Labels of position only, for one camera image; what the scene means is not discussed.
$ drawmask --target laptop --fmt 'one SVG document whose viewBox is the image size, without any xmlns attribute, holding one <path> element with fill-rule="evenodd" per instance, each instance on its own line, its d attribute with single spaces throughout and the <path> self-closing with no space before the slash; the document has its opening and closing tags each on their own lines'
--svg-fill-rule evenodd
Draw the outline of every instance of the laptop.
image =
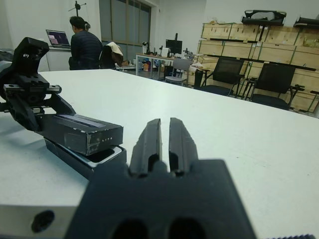
<svg viewBox="0 0 319 239">
<path fill-rule="evenodd" d="M 65 31 L 46 30 L 52 47 L 70 49 L 68 38 Z"/>
</svg>

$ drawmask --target screw hole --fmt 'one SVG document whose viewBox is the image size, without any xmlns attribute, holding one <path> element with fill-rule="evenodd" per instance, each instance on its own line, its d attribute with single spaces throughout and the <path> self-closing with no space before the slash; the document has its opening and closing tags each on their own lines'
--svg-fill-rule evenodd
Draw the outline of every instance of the screw hole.
<svg viewBox="0 0 319 239">
<path fill-rule="evenodd" d="M 205 232 L 194 219 L 179 218 L 169 229 L 169 239 L 205 239 Z"/>
<path fill-rule="evenodd" d="M 148 230 L 140 220 L 127 220 L 116 229 L 113 239 L 147 239 Z"/>
<path fill-rule="evenodd" d="M 43 211 L 35 215 L 31 229 L 34 233 L 39 233 L 46 230 L 54 221 L 54 212 L 51 210 Z"/>
</svg>

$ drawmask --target office chair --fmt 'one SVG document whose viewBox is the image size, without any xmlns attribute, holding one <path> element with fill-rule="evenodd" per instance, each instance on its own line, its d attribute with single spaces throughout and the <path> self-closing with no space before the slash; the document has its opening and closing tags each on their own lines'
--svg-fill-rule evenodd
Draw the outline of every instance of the office chair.
<svg viewBox="0 0 319 239">
<path fill-rule="evenodd" d="M 220 57 L 215 70 L 213 72 L 213 80 L 232 84 L 232 88 L 226 88 L 222 86 L 208 85 L 200 86 L 201 77 L 195 78 L 194 88 L 200 91 L 210 92 L 222 96 L 232 95 L 234 93 L 233 88 L 237 85 L 236 95 L 238 96 L 238 88 L 240 79 L 243 75 L 240 75 L 241 68 L 243 67 L 244 60 L 237 60 L 231 58 Z"/>
<path fill-rule="evenodd" d="M 289 110 L 294 96 L 296 95 L 298 90 L 301 90 L 299 85 L 296 85 L 296 87 L 291 86 L 294 73 L 295 73 L 295 67 L 292 67 L 292 66 L 264 64 L 259 78 L 253 79 L 254 88 L 253 88 L 250 101 L 258 103 L 258 104 L 266 105 L 266 106 L 276 107 L 283 110 Z M 255 89 L 277 92 L 280 94 L 285 94 L 290 89 L 289 103 L 286 103 L 284 100 L 277 97 L 254 94 Z"/>
<path fill-rule="evenodd" d="M 115 63 L 122 66 L 123 56 L 112 51 L 111 46 L 105 45 L 100 55 L 100 69 L 116 70 Z"/>
<path fill-rule="evenodd" d="M 186 81 L 188 83 L 188 70 L 190 65 L 193 63 L 192 60 L 187 60 L 187 59 L 180 59 L 180 58 L 176 58 L 173 61 L 173 71 L 171 76 L 166 76 L 165 77 L 165 82 L 169 82 L 169 83 L 176 83 L 176 84 L 180 84 L 181 86 L 183 86 L 183 82 Z M 175 69 L 177 70 L 183 70 L 187 72 L 187 78 L 186 79 L 182 79 L 183 74 L 181 74 L 180 77 L 178 76 L 173 76 Z"/>
</svg>

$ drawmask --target dark jacket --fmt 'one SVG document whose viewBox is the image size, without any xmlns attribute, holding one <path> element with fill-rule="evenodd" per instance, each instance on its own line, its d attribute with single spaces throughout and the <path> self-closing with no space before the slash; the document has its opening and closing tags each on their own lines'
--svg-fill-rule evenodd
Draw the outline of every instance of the dark jacket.
<svg viewBox="0 0 319 239">
<path fill-rule="evenodd" d="M 88 31 L 80 31 L 72 36 L 70 70 L 98 69 L 102 51 L 100 40 Z"/>
</svg>

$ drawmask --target person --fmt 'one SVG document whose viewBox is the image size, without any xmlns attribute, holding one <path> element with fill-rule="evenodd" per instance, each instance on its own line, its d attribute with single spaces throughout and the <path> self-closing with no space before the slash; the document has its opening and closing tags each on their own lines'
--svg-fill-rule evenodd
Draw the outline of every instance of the person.
<svg viewBox="0 0 319 239">
<path fill-rule="evenodd" d="M 70 70 L 99 69 L 99 59 L 102 52 L 101 41 L 85 30 L 85 21 L 79 16 L 70 18 L 72 30 L 75 33 L 71 39 Z"/>
</svg>

